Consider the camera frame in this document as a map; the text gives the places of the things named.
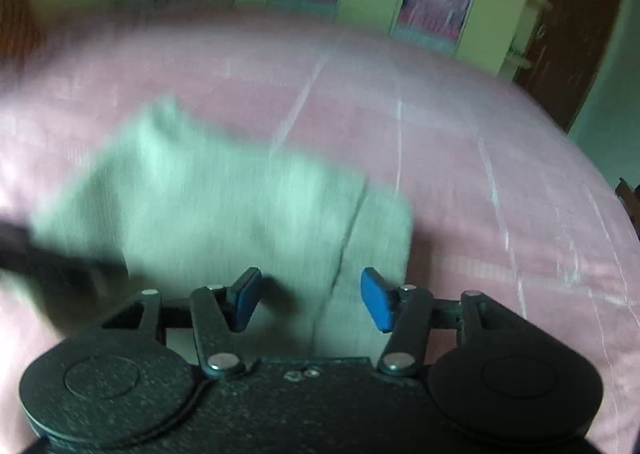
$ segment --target blue gripper pad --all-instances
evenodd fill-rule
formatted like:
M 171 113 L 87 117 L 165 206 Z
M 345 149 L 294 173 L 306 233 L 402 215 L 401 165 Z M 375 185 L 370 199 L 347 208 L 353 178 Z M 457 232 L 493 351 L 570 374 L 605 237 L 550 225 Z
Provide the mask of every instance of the blue gripper pad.
M 233 330 L 236 333 L 244 331 L 254 314 L 255 307 L 262 297 L 264 280 L 257 268 L 249 268 L 227 290 L 227 300 L 234 306 Z
M 392 300 L 384 288 L 384 280 L 373 268 L 365 268 L 360 276 L 360 296 L 373 322 L 383 333 L 394 328 Z

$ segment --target screw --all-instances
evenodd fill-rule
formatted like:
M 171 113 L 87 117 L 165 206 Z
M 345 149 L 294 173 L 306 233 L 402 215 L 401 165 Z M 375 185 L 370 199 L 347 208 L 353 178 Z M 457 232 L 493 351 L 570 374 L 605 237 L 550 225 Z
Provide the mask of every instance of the screw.
M 409 353 L 389 353 L 382 359 L 389 371 L 402 371 L 415 364 L 415 358 Z
M 231 371 L 240 365 L 240 358 L 233 353 L 218 353 L 207 358 L 207 363 L 214 371 Z
M 320 371 L 319 368 L 306 368 L 305 370 L 305 376 L 307 378 L 317 378 L 321 374 L 322 374 L 322 371 Z
M 304 380 L 305 375 L 302 374 L 302 371 L 287 371 L 284 373 L 284 379 L 287 382 L 302 382 Z

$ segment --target bed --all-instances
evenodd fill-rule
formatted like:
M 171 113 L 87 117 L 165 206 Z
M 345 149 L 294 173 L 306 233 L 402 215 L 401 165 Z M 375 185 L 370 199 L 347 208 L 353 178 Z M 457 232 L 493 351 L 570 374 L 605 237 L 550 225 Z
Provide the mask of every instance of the bed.
M 415 211 L 407 280 L 481 290 L 589 358 L 606 387 L 589 438 L 640 425 L 640 244 L 613 191 L 524 92 L 349 26 L 207 5 L 75 20 L 0 96 L 0 217 L 51 200 L 145 103 L 302 148 L 397 189 Z M 0 291 L 0 447 L 30 440 L 15 388 L 59 337 Z M 440 332 L 428 352 L 452 346 Z

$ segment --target wooden door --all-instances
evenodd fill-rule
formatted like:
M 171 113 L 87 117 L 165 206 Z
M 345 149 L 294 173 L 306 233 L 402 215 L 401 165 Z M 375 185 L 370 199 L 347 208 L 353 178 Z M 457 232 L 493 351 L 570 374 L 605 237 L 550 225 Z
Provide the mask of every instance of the wooden door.
M 598 72 L 620 0 L 549 0 L 527 50 L 531 69 L 516 83 L 566 132 Z

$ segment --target grey towel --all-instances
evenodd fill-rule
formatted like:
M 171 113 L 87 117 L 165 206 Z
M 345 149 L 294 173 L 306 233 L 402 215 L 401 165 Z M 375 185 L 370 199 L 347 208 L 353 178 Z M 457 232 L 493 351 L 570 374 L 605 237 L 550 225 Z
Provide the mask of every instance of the grey towel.
M 124 259 L 165 299 L 259 267 L 277 285 L 243 334 L 249 352 L 375 357 L 386 339 L 360 300 L 360 272 L 402 283 L 412 215 L 363 176 L 270 156 L 159 100 L 33 228 L 63 253 Z

